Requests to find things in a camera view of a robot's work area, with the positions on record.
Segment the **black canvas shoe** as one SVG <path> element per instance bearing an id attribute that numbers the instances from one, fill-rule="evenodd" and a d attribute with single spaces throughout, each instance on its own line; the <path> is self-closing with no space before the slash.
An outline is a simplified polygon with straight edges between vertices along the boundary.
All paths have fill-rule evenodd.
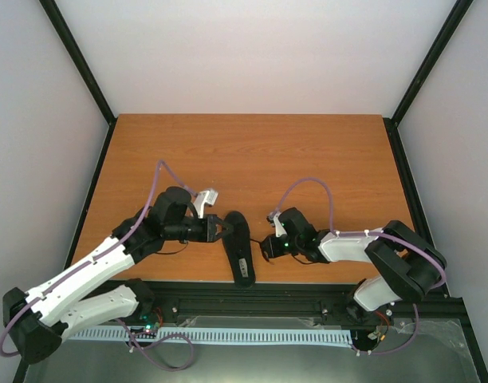
<path id="1" fill-rule="evenodd" d="M 251 251 L 250 228 L 245 216 L 239 211 L 231 211 L 225 221 L 233 231 L 222 239 L 228 258 L 234 284 L 238 288 L 248 288 L 255 284 L 253 257 Z"/>

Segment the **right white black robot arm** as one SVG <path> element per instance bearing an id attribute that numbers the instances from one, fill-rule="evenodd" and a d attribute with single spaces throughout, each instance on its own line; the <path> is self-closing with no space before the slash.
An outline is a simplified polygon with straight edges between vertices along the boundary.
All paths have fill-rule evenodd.
<path id="1" fill-rule="evenodd" d="M 369 263 L 376 268 L 378 275 L 359 282 L 346 298 L 344 310 L 353 322 L 364 322 L 389 303 L 419 303 L 446 283 L 446 259 L 399 220 L 371 231 L 318 231 L 292 207 L 269 221 L 275 232 L 260 242 L 266 261 L 302 255 L 310 263 Z"/>

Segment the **black shoelace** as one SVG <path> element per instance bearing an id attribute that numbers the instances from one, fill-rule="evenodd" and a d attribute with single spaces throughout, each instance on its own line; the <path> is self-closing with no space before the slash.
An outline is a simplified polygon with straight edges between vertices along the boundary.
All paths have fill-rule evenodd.
<path id="1" fill-rule="evenodd" d="M 256 239 L 251 239 L 250 241 L 259 246 L 260 252 L 264 260 L 267 263 L 272 264 L 271 259 L 273 258 L 274 253 L 271 243 L 271 237 L 268 235 L 262 241 L 258 241 Z"/>

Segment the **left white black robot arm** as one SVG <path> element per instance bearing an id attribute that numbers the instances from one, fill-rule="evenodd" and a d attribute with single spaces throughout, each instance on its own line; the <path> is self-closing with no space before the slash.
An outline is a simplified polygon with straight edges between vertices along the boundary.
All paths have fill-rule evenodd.
<path id="1" fill-rule="evenodd" d="M 148 199 L 98 247 L 57 276 L 27 291 L 17 287 L 7 291 L 2 297 L 5 330 L 1 338 L 11 338 L 16 350 L 6 352 L 0 343 L 0 355 L 19 356 L 32 365 L 90 326 L 116 318 L 148 320 L 155 302 L 139 279 L 95 297 L 89 293 L 159 253 L 167 241 L 215 243 L 230 234 L 231 224 L 205 212 L 217 198 L 213 188 L 192 195 L 185 188 L 169 187 L 157 199 Z"/>

